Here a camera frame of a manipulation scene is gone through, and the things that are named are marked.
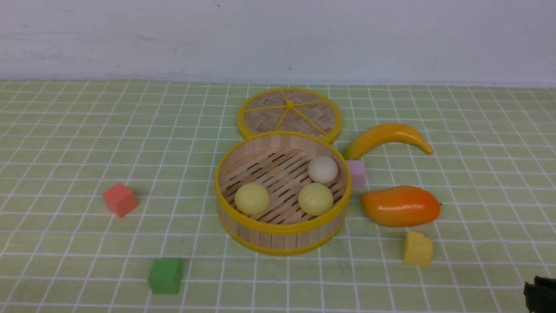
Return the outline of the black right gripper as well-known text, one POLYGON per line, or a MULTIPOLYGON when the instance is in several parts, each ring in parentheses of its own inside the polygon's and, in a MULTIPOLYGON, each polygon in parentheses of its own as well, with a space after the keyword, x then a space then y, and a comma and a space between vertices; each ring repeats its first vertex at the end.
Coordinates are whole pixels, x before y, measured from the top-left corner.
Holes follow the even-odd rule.
POLYGON ((533 283, 524 283, 523 295, 529 313, 556 312, 556 279, 535 276, 533 283))

